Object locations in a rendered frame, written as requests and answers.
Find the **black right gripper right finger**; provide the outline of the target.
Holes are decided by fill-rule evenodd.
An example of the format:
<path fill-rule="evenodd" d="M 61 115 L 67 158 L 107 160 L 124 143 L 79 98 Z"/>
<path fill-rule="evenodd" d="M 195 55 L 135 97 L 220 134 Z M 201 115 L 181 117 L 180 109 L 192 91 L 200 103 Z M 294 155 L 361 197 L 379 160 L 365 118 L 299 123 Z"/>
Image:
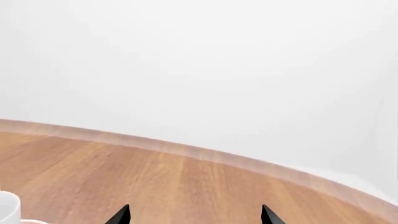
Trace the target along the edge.
<path fill-rule="evenodd" d="M 261 212 L 262 224 L 285 224 L 285 222 L 275 214 L 267 205 L 262 205 Z"/>

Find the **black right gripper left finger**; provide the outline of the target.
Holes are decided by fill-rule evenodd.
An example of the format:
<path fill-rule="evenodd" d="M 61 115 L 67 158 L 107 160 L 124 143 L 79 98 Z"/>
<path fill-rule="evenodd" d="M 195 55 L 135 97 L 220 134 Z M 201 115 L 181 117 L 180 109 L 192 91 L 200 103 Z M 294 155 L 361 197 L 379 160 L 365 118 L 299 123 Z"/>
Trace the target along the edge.
<path fill-rule="evenodd" d="M 130 224 L 131 213 L 129 205 L 123 206 L 105 224 Z"/>

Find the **white mug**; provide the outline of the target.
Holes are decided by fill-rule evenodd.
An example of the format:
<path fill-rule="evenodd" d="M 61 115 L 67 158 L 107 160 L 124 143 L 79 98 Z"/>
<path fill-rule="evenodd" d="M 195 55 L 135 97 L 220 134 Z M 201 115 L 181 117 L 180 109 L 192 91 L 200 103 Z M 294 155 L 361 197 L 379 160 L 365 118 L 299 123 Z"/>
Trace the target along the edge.
<path fill-rule="evenodd" d="M 11 192 L 0 190 L 0 224 L 21 224 L 21 200 Z"/>

